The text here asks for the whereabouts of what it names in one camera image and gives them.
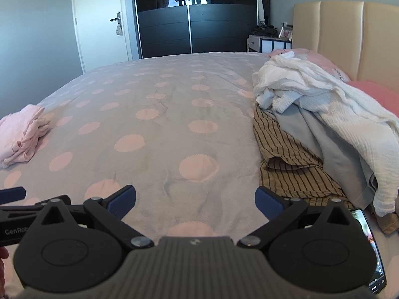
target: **blue gripper pad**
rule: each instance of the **blue gripper pad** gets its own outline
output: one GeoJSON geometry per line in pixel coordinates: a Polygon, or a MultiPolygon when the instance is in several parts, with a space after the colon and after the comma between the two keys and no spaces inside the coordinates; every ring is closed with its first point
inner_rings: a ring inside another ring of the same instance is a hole
{"type": "Polygon", "coordinates": [[[270,221],[280,215],[285,207],[260,187],[255,191],[255,205],[270,221]]]}
{"type": "Polygon", "coordinates": [[[25,199],[26,190],[23,187],[0,190],[0,205],[25,199]]]}
{"type": "Polygon", "coordinates": [[[136,204],[136,190],[133,186],[127,185],[104,200],[108,202],[106,209],[122,219],[136,204]]]}

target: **dark wardrobe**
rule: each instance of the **dark wardrobe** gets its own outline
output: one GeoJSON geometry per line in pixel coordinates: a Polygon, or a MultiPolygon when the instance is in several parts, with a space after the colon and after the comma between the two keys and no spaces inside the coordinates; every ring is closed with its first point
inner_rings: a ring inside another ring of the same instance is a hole
{"type": "Polygon", "coordinates": [[[136,0],[143,58],[244,52],[257,0],[136,0]]]}

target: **headboard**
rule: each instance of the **headboard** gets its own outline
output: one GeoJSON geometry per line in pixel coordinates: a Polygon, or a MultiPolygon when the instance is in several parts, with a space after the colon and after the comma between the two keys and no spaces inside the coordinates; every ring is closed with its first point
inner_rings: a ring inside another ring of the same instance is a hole
{"type": "Polygon", "coordinates": [[[399,93],[399,6],[319,1],[294,6],[293,48],[317,51],[352,81],[399,93]]]}

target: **photo frame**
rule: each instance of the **photo frame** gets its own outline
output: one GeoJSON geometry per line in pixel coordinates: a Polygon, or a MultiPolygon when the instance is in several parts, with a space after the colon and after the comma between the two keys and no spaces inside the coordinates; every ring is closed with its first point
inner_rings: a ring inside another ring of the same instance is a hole
{"type": "Polygon", "coordinates": [[[293,27],[289,25],[281,27],[279,38],[291,41],[293,38],[293,27]]]}

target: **human hand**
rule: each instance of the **human hand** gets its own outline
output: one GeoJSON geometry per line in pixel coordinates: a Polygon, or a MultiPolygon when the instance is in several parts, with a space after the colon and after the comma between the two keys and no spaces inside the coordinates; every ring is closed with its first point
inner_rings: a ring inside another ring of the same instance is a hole
{"type": "Polygon", "coordinates": [[[0,247],[0,298],[5,295],[5,267],[4,267],[4,259],[8,259],[9,253],[5,247],[0,247]]]}

